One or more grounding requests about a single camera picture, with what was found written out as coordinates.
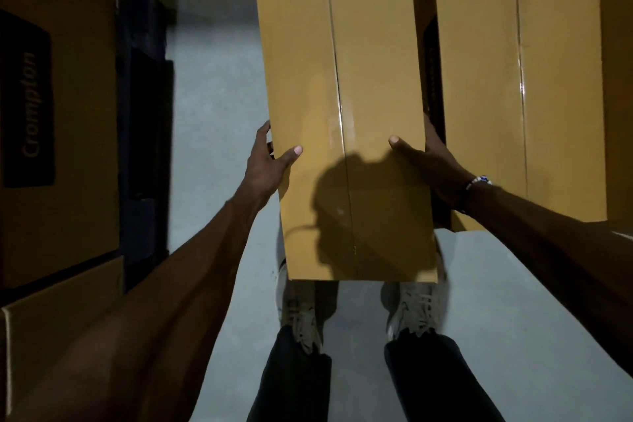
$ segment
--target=concrete floor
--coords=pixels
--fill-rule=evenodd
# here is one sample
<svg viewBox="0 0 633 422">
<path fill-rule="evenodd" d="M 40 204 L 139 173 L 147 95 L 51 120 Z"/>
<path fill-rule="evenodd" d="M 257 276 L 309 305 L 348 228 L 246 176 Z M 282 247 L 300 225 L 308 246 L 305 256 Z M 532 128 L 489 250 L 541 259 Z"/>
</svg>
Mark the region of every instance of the concrete floor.
<svg viewBox="0 0 633 422">
<path fill-rule="evenodd" d="M 178 0 L 170 250 L 233 194 L 267 118 L 255 0 Z M 195 422 L 243 421 L 277 333 L 279 201 L 261 211 L 197 403 Z M 508 421 L 625 421 L 633 379 L 488 233 L 438 233 L 450 294 L 443 332 Z M 331 421 L 404 421 L 384 364 L 380 283 L 341 283 L 325 324 Z M 433 374 L 420 374 L 432 378 Z"/>
</svg>

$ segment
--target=hand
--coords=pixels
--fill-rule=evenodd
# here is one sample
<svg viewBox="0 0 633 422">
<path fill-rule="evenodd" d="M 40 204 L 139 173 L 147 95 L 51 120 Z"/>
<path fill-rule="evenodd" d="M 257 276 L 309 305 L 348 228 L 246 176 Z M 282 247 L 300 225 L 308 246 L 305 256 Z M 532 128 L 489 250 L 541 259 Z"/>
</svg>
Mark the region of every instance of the hand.
<svg viewBox="0 0 633 422">
<path fill-rule="evenodd" d="M 285 154 L 275 160 L 272 143 L 266 144 L 266 134 L 270 130 L 270 121 L 262 125 L 255 135 L 251 155 L 246 162 L 246 173 L 235 196 L 253 202 L 257 210 L 262 209 L 273 192 L 279 188 L 284 172 L 301 155 L 303 147 L 289 148 Z"/>
<path fill-rule="evenodd" d="M 450 208 L 455 209 L 460 203 L 462 191 L 475 176 L 455 160 L 426 114 L 424 130 L 427 136 L 426 152 L 412 148 L 396 135 L 389 137 L 389 144 L 419 170 L 424 182 L 429 184 Z"/>
</svg>

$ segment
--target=white sneaker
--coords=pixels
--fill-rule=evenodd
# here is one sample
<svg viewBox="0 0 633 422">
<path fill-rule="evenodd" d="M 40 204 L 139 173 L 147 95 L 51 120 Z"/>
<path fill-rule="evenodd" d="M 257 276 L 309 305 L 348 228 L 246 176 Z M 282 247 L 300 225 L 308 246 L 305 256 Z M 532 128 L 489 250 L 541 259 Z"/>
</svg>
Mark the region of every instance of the white sneaker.
<svg viewBox="0 0 633 422">
<path fill-rule="evenodd" d="M 444 280 L 439 283 L 407 282 L 400 284 L 400 303 L 387 325 L 387 338 L 395 340 L 404 329 L 421 337 L 437 329 L 442 311 Z"/>
<path fill-rule="evenodd" d="M 292 327 L 294 339 L 306 354 L 311 354 L 313 344 L 321 352 L 321 336 L 315 316 L 315 283 L 311 280 L 289 280 L 284 263 L 277 274 L 277 312 L 281 327 Z"/>
</svg>

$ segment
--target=pant leg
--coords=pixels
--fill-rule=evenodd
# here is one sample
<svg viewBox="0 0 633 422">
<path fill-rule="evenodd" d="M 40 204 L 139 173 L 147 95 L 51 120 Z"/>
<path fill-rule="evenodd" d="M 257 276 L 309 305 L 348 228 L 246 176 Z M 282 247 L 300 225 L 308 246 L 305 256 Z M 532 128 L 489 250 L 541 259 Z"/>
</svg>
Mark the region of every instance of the pant leg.
<svg viewBox="0 0 633 422">
<path fill-rule="evenodd" d="M 281 327 L 248 422 L 325 422 L 331 371 L 331 358 L 316 350 L 306 354 L 294 340 L 292 327 Z"/>
<path fill-rule="evenodd" d="M 503 420 L 453 339 L 404 330 L 385 346 L 385 360 L 409 422 Z"/>
</svg>

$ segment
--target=brown cardboard box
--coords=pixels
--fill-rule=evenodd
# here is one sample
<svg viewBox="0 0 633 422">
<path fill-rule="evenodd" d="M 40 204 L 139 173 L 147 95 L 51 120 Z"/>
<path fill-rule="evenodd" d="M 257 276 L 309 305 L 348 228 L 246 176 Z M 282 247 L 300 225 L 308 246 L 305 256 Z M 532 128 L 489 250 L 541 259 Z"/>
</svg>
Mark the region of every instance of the brown cardboard box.
<svg viewBox="0 0 633 422">
<path fill-rule="evenodd" d="M 413 0 L 257 0 L 289 276 L 436 281 Z"/>
<path fill-rule="evenodd" d="M 0 0 L 0 287 L 118 247 L 115 58 L 115 0 Z"/>
<path fill-rule="evenodd" d="M 633 12 L 621 1 L 415 0 L 425 101 L 443 103 L 457 160 L 567 216 L 630 220 Z"/>
<path fill-rule="evenodd" d="M 122 297 L 122 280 L 120 257 L 3 307 L 7 416 L 70 344 Z"/>
</svg>

